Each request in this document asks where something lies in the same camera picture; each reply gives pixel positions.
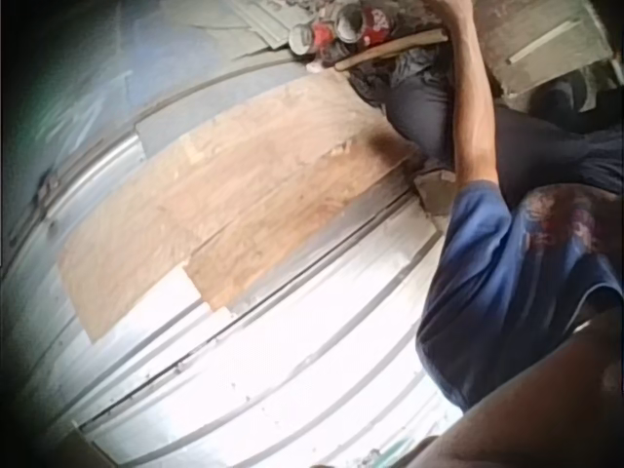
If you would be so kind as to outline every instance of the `knee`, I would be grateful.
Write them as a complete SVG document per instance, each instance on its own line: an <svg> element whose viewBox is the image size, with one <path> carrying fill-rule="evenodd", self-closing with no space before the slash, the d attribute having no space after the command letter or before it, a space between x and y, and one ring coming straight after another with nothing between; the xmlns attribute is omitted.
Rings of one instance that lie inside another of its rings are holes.
<svg viewBox="0 0 624 468"><path fill-rule="evenodd" d="M390 90L385 110L394 129L426 157L452 165L452 110L444 90L408 79Z"/></svg>

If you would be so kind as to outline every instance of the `paint can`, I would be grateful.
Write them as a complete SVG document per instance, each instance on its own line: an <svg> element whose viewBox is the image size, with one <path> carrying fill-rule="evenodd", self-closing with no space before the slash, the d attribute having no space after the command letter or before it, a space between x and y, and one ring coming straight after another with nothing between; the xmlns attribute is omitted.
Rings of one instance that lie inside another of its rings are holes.
<svg viewBox="0 0 624 468"><path fill-rule="evenodd" d="M337 14L336 36L347 44L360 42L372 47L385 42L392 32L393 21L377 7L359 4L345 5Z"/></svg>
<svg viewBox="0 0 624 468"><path fill-rule="evenodd" d="M317 21L312 24L298 24L289 34L289 46L298 56L316 54L335 39L330 23Z"/></svg>

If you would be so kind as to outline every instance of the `blue shirt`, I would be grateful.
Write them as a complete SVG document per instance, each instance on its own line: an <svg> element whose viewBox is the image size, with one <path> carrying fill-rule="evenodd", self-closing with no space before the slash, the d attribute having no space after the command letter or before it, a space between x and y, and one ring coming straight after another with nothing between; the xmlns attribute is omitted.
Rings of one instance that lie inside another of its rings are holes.
<svg viewBox="0 0 624 468"><path fill-rule="evenodd" d="M601 301L622 301L621 198L553 185L510 213L495 184L473 182L454 201L416 348L468 410L552 352Z"/></svg>

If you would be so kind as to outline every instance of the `hand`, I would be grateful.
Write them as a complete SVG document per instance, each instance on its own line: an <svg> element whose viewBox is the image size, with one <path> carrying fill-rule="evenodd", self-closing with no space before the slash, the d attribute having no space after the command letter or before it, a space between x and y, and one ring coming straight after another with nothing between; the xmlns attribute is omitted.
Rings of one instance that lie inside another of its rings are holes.
<svg viewBox="0 0 624 468"><path fill-rule="evenodd" d="M449 27L473 21L472 0L424 0L424 3Z"/></svg>

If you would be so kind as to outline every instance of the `red can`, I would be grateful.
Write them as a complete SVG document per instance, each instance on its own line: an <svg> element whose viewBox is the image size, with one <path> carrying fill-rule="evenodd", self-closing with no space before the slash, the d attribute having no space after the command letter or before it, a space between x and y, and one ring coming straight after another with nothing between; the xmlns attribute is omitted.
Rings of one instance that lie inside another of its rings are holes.
<svg viewBox="0 0 624 468"><path fill-rule="evenodd" d="M342 42L372 47L388 39L392 21L380 8L349 4L338 12L335 31Z"/></svg>

